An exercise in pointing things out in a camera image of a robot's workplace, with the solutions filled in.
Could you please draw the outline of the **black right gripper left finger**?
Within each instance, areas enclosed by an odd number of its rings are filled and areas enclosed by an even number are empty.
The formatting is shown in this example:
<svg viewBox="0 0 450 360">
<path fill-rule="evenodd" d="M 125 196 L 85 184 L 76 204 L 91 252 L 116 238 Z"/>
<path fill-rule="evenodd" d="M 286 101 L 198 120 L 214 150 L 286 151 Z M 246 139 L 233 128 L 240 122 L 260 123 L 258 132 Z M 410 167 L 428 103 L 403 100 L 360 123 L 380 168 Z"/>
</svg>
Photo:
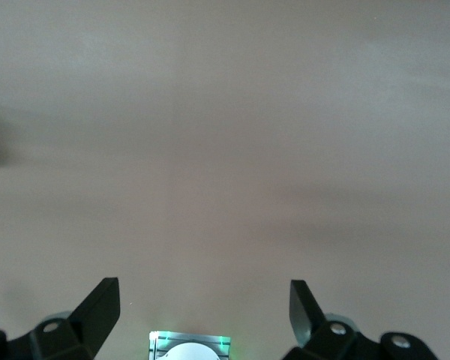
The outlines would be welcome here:
<svg viewBox="0 0 450 360">
<path fill-rule="evenodd" d="M 0 359 L 94 359 L 119 317 L 119 279 L 105 277 L 70 313 L 49 315 L 13 340 L 0 330 Z"/>
</svg>

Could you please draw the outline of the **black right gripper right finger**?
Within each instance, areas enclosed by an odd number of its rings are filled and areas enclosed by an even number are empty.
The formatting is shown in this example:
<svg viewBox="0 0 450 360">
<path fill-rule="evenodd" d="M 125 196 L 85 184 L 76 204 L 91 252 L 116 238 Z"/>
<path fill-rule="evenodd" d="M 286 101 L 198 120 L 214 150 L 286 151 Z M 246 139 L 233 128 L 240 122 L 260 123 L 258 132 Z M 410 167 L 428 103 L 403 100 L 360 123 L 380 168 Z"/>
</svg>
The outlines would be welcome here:
<svg viewBox="0 0 450 360">
<path fill-rule="evenodd" d="M 298 346 L 285 359 L 436 359 L 420 338 L 403 332 L 386 332 L 378 342 L 365 337 L 349 319 L 326 316 L 307 283 L 292 280 L 289 320 Z"/>
</svg>

